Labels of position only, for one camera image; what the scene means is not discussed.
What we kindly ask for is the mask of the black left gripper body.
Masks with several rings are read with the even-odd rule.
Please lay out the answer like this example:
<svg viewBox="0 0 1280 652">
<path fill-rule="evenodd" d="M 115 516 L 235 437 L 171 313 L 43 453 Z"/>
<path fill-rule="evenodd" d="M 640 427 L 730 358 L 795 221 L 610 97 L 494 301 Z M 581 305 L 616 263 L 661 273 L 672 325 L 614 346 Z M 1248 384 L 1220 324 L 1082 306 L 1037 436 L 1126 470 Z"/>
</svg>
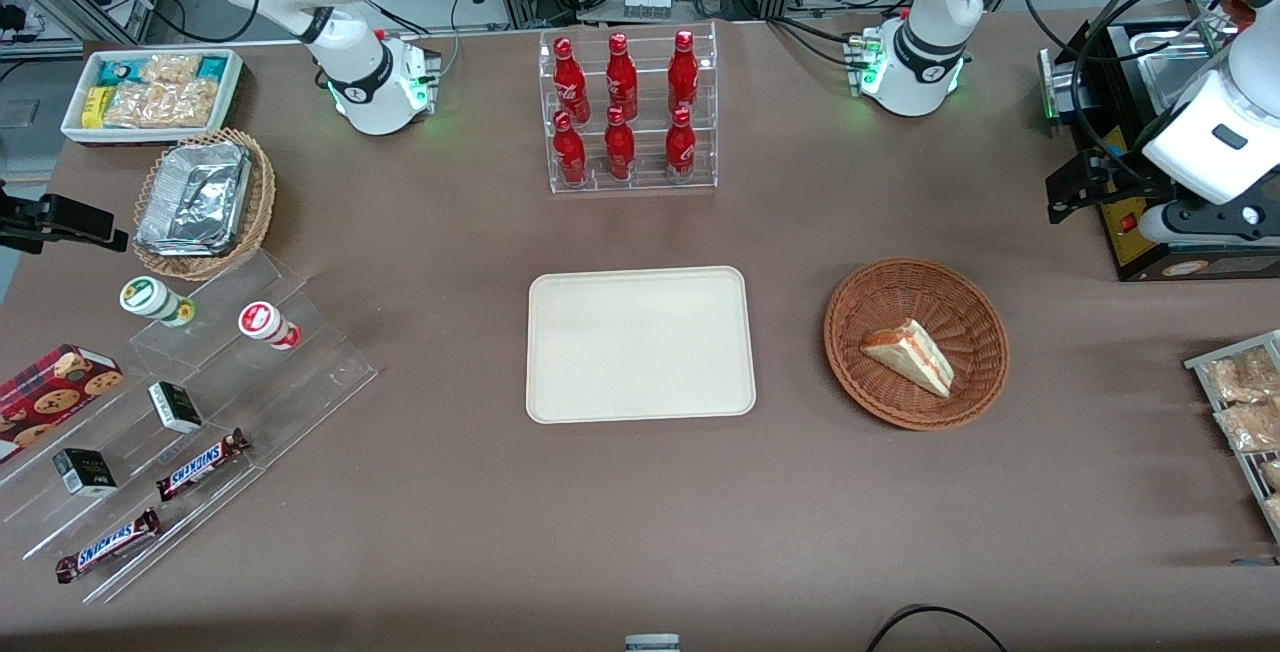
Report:
<svg viewBox="0 0 1280 652">
<path fill-rule="evenodd" d="M 1156 167 L 1139 165 L 1121 169 L 1119 164 L 1102 164 L 1097 172 L 1102 181 L 1096 206 L 1120 204 L 1130 199 L 1143 199 L 1148 205 L 1158 205 L 1178 196 L 1176 183 Z"/>
</svg>

